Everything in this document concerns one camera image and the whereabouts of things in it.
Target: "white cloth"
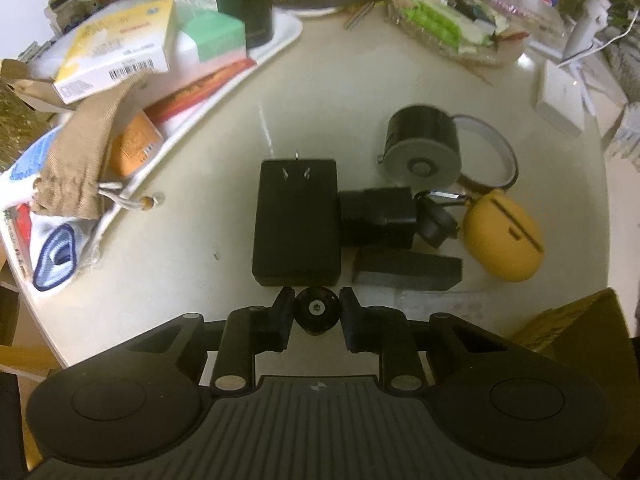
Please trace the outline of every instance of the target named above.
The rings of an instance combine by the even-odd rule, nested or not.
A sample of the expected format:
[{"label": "white cloth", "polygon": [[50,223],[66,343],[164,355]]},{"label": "white cloth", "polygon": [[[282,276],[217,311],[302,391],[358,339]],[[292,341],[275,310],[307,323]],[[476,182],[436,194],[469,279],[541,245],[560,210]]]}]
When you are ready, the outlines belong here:
[{"label": "white cloth", "polygon": [[640,102],[628,104],[622,122],[606,151],[607,157],[628,158],[640,172]]}]

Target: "black tape roll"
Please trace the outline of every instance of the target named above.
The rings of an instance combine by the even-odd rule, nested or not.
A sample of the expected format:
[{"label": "black tape roll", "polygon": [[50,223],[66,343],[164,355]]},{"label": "black tape roll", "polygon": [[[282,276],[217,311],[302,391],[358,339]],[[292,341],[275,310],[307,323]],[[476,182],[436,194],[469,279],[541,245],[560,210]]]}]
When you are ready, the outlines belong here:
[{"label": "black tape roll", "polygon": [[380,163],[400,186],[446,189],[462,167],[455,122],[432,106],[402,108],[389,120]]}]

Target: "black eraser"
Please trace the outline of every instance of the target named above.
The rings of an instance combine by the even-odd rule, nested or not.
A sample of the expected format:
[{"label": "black eraser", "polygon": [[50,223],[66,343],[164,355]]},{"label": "black eraser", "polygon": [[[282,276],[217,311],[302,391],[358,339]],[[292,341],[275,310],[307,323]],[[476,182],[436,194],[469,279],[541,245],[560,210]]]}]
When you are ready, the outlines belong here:
[{"label": "black eraser", "polygon": [[462,281],[462,260],[439,254],[363,247],[353,263],[353,283],[402,290],[449,290]]},{"label": "black eraser", "polygon": [[334,160],[262,163],[252,272],[265,286],[337,283],[340,211]]}]

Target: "drawstring cord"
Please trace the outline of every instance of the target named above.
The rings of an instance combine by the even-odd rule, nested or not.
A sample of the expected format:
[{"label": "drawstring cord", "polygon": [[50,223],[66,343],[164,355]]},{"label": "drawstring cord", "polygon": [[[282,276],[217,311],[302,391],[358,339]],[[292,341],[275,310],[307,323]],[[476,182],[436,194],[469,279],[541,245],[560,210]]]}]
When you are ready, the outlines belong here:
[{"label": "drawstring cord", "polygon": [[149,211],[156,205],[156,200],[151,196],[140,197],[139,200],[124,198],[114,191],[122,190],[120,182],[101,182],[98,184],[98,193],[113,200],[117,205],[127,210]]}]

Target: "yellow box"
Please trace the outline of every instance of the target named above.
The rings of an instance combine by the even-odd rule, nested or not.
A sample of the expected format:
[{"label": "yellow box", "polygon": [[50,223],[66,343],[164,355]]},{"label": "yellow box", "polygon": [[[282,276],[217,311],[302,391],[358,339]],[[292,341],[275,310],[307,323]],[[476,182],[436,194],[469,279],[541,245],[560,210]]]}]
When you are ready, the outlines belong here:
[{"label": "yellow box", "polygon": [[81,25],[54,86],[69,104],[136,72],[168,72],[176,28],[173,0],[144,3]]}]

